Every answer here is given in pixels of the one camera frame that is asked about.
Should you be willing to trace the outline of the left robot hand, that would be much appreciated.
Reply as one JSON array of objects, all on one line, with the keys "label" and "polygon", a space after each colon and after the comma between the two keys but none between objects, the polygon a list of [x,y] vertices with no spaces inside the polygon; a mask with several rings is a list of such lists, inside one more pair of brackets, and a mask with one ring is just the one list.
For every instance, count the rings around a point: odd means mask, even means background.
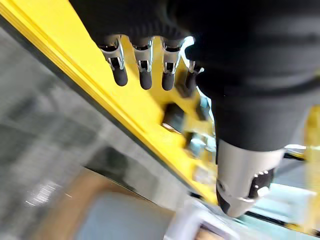
[{"label": "left robot hand", "polygon": [[217,199],[236,218],[264,196],[308,110],[320,102],[317,0],[73,0],[94,43],[187,36],[211,99]]}]

